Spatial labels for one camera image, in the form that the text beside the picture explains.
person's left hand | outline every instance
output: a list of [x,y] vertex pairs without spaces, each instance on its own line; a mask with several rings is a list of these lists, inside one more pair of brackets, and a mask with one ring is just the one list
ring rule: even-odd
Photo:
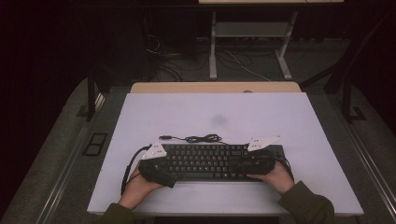
[[163,185],[155,182],[148,182],[139,172],[140,162],[134,168],[130,176],[130,180],[125,187],[119,205],[122,205],[130,210],[134,210],[149,194],[156,190],[163,188]]

hand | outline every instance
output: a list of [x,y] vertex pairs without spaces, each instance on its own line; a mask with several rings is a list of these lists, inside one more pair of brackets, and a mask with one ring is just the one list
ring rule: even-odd
[[294,182],[291,179],[288,171],[285,167],[277,161],[274,166],[274,170],[272,170],[267,175],[247,175],[248,177],[260,179],[269,185],[271,185],[274,190],[276,190],[280,195],[285,194],[291,188],[294,187]]
[[130,180],[125,187],[119,205],[122,205],[130,210],[134,210],[149,194],[156,190],[163,188],[163,185],[155,182],[148,182],[139,172],[140,162],[134,168],[130,176]]

white tabletop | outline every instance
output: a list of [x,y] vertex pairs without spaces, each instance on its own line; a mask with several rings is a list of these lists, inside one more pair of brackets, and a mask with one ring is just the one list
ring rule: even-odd
[[[125,167],[139,148],[158,142],[160,135],[209,133],[229,144],[280,134],[277,144],[283,145],[296,182],[303,180],[329,198],[337,216],[363,213],[306,94],[279,92],[128,94],[88,211],[101,214],[118,201]],[[141,216],[286,215],[278,199],[261,182],[177,182],[149,195],[134,211]]]

person's right hand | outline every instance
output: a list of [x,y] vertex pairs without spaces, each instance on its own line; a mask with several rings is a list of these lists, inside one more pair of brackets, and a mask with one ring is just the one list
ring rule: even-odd
[[291,179],[288,171],[285,167],[277,161],[274,166],[274,170],[272,170],[267,175],[247,175],[248,177],[260,179],[269,185],[271,185],[274,190],[276,190],[280,195],[285,194],[291,188],[294,187],[294,182]]

space bar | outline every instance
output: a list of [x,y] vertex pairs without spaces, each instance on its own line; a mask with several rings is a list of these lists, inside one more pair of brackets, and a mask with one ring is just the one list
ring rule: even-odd
[[206,178],[214,178],[213,173],[184,173],[184,179],[206,179]]

